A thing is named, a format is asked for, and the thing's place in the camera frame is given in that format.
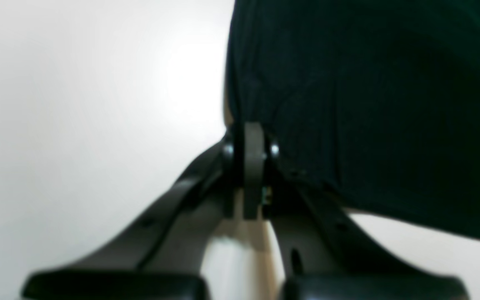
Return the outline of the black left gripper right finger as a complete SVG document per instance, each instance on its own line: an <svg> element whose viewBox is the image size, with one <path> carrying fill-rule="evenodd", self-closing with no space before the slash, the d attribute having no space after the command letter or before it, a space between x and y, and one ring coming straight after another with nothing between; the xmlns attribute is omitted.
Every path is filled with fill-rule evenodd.
<svg viewBox="0 0 480 300"><path fill-rule="evenodd" d="M280 300L468 300L456 277L432 275L391 254L281 154L265 134L262 215L273 227L285 281Z"/></svg>

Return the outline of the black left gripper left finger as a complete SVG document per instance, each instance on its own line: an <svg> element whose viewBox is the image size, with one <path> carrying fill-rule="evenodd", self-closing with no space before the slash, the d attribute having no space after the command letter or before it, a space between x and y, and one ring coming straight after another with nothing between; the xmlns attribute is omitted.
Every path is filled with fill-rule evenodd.
<svg viewBox="0 0 480 300"><path fill-rule="evenodd" d="M211 299L200 273L207 242L222 220L234 217L234 191L240 186L246 192L241 216L257 218L264 165L261 124L229 127L114 239L65 267L32 274L22 298Z"/></svg>

